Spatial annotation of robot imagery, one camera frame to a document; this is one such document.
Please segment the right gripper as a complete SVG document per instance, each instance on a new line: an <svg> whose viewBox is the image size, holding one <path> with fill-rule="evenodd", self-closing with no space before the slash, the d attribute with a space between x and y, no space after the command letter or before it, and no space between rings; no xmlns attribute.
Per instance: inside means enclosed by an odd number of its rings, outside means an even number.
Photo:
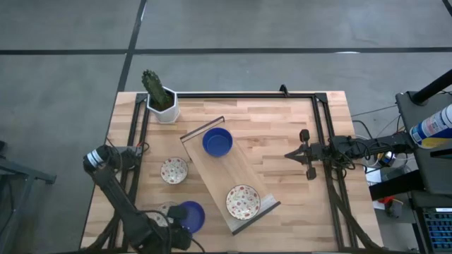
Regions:
<svg viewBox="0 0 452 254"><path fill-rule="evenodd" d="M313 167L312 162L326 159L330 154L329 147L321 143L309 144L310 134L307 129L300 131L299 139L302 145L296 150L287 153L285 158L307 165L307 179L314 180L316 178L316 169Z"/></svg>

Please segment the blue mini bowl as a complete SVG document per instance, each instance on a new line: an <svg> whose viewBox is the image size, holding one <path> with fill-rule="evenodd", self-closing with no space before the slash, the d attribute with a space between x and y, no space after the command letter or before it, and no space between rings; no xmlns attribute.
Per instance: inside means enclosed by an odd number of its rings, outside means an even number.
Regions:
<svg viewBox="0 0 452 254"><path fill-rule="evenodd" d="M198 232L206 219L203 207L195 201L186 201L179 206L186 210L186 217L180 220L180 224L191 234Z"/></svg>
<svg viewBox="0 0 452 254"><path fill-rule="evenodd" d="M224 128L211 128L204 134L202 145L209 155L221 157L232 149L232 135Z"/></svg>

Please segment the red floral mini bowl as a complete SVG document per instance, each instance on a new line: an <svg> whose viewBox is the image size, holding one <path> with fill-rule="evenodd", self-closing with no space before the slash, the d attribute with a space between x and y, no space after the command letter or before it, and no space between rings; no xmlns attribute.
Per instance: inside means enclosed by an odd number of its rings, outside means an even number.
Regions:
<svg viewBox="0 0 452 254"><path fill-rule="evenodd" d="M170 157L162 164L160 176L164 182L175 185L187 177L188 170L188 165L182 158Z"/></svg>
<svg viewBox="0 0 452 254"><path fill-rule="evenodd" d="M173 218L168 217L164 218L164 215L167 216L169 209L173 206L176 206L175 202L164 202L160 206L153 208L153 210L157 210L157 212L150 212L149 217L157 222L158 226L167 227L174 222Z"/></svg>

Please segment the large red floral bowl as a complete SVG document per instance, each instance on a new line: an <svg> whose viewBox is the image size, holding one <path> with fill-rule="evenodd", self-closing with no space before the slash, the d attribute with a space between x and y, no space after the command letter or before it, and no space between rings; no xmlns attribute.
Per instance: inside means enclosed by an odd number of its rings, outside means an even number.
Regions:
<svg viewBox="0 0 452 254"><path fill-rule="evenodd" d="M238 185L227 193L226 208L235 219L248 220L258 214L261 199L253 187Z"/></svg>

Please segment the wooden shelf riser black legs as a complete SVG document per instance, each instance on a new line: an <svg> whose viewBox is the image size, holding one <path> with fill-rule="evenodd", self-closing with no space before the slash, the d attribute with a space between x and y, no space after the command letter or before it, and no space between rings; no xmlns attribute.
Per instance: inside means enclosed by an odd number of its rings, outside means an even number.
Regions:
<svg viewBox="0 0 452 254"><path fill-rule="evenodd" d="M280 205L280 201L274 197L261 178L258 177L258 174L254 172L247 156L234 138L232 138L232 149L226 155L214 157L204 150L202 139L206 131L211 128L224 128L228 130L225 117L220 116L188 132L180 140L187 155L201 175L204 184L208 188L232 235L235 236L274 210ZM238 185L251 186L260 196L261 208L258 214L251 219L238 220L227 211L227 193L230 189Z"/></svg>

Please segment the small metal can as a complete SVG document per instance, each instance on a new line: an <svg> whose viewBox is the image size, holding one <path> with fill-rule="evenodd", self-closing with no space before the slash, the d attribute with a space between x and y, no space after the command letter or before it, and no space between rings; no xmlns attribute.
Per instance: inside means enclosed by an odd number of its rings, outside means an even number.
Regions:
<svg viewBox="0 0 452 254"><path fill-rule="evenodd" d="M379 160L379 164L382 167L390 167L395 161L395 154L392 152L386 152L384 153L380 160Z"/></svg>

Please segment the white hexagonal plant pot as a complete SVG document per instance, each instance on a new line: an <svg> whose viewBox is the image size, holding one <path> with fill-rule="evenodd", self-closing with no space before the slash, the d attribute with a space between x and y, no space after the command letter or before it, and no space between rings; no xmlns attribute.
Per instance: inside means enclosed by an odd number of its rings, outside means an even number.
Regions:
<svg viewBox="0 0 452 254"><path fill-rule="evenodd" d="M172 106L165 110L158 111L152 107L153 99L150 94L147 97L147 108L155 115L158 123L160 124L172 124L175 123L180 115L179 98L178 94L165 86L163 86L165 92L172 98Z"/></svg>

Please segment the black equipment cart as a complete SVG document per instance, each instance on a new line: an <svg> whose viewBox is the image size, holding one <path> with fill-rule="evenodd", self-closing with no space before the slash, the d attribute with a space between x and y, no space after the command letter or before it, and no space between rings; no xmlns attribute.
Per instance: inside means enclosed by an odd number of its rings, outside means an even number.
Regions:
<svg viewBox="0 0 452 254"><path fill-rule="evenodd" d="M395 96L403 123L408 131L417 123L452 104L452 96L436 94L424 106L412 103L408 94ZM417 148L414 156L425 189L434 194L452 195L452 159L433 158L432 150Z"/></svg>

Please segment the white blue spray can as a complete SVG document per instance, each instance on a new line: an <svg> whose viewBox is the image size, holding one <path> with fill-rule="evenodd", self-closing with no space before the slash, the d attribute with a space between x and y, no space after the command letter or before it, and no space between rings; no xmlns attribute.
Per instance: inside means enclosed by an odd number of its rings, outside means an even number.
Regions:
<svg viewBox="0 0 452 254"><path fill-rule="evenodd" d="M413 126L409 134L424 149L432 149L451 141L452 104Z"/></svg>

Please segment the black pole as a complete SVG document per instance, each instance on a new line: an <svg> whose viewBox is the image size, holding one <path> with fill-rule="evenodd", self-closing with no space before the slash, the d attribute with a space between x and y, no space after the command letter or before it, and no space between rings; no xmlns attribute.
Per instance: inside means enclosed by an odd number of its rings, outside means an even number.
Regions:
<svg viewBox="0 0 452 254"><path fill-rule="evenodd" d="M452 85L452 69L432 81L429 85L410 96L411 101L417 105L423 105L430 97Z"/></svg>

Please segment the green cactus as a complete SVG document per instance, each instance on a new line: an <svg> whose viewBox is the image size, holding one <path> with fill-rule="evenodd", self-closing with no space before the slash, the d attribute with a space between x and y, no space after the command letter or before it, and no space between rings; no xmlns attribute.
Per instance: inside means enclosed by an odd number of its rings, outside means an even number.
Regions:
<svg viewBox="0 0 452 254"><path fill-rule="evenodd" d="M173 100L163 88L161 80L156 72L149 69L144 70L142 84L150 95L152 108L163 111L172 106Z"/></svg>

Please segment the laptop keyboard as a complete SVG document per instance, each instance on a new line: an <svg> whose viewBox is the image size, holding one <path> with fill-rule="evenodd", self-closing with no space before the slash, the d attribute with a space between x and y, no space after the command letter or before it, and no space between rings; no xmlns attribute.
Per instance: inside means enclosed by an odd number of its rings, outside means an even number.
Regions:
<svg viewBox="0 0 452 254"><path fill-rule="evenodd" d="M422 210L427 243L433 253L452 254L452 207L430 207Z"/></svg>

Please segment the grey metal stand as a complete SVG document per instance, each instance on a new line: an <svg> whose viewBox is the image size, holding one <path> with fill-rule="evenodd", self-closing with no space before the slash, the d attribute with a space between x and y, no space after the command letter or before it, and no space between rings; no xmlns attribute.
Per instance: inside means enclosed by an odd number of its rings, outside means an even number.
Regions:
<svg viewBox="0 0 452 254"><path fill-rule="evenodd" d="M44 173L42 171L25 167L5 158L2 152L6 149L7 143L0 140L0 204L2 199L2 191L4 187L8 187L11 213L4 225L0 228L0 254L8 254L12 249L13 242L20 226L20 221L25 214L25 207L30 196L32 186L36 180L44 181L46 184L52 185L56 181L57 176ZM21 194L17 199L14 198L12 180L22 178L24 184Z"/></svg>

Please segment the black metal table frame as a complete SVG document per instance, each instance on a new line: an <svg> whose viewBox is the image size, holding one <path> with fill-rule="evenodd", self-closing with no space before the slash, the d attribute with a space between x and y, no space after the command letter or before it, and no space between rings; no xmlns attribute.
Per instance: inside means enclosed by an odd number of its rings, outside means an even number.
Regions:
<svg viewBox="0 0 452 254"><path fill-rule="evenodd" d="M317 177L308 181L305 167L283 157L298 148L299 132L306 128L311 142L317 142L317 132L309 98L243 97L180 98L181 114L176 123L160 125L153 114L149 117L145 141L150 148L143 156L138 179L136 206L150 210L164 202L181 203L193 200L206 212L206 221L194 234L207 252L309 252L335 251L337 245L326 180L322 164L315 164ZM333 132L355 135L347 99L343 91L325 92L328 97ZM112 112L107 137L115 146L127 144L137 92L120 92ZM281 202L277 208L233 236L210 196L197 168L180 142L179 137L219 116L224 116L234 140L252 164L254 172ZM187 178L178 185L169 185L160 177L162 163L170 157L181 157L189 164ZM362 167L347 171L347 194L352 213L360 226L375 243L383 245L379 225ZM113 208L102 191L95 187L88 221L80 247L90 245L112 218Z"/></svg>

